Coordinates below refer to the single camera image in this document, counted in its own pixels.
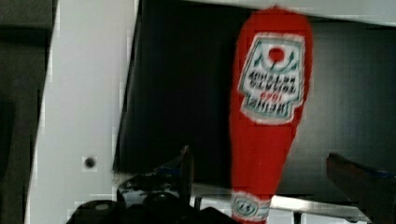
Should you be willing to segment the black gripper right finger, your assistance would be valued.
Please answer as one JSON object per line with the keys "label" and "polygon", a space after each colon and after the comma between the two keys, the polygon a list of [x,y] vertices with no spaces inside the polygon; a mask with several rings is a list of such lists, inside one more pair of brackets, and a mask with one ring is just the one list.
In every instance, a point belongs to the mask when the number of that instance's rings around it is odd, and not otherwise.
{"label": "black gripper right finger", "polygon": [[395,174],[330,153],[326,159],[326,175],[373,224],[396,223]]}

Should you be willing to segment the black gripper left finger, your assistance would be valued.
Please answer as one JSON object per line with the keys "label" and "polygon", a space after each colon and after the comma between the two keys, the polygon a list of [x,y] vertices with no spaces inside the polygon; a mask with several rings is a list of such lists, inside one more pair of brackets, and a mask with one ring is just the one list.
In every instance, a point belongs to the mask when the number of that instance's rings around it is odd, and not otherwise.
{"label": "black gripper left finger", "polygon": [[154,171],[121,183],[117,199],[83,203],[65,224],[239,224],[213,207],[190,204],[194,159],[188,147]]}

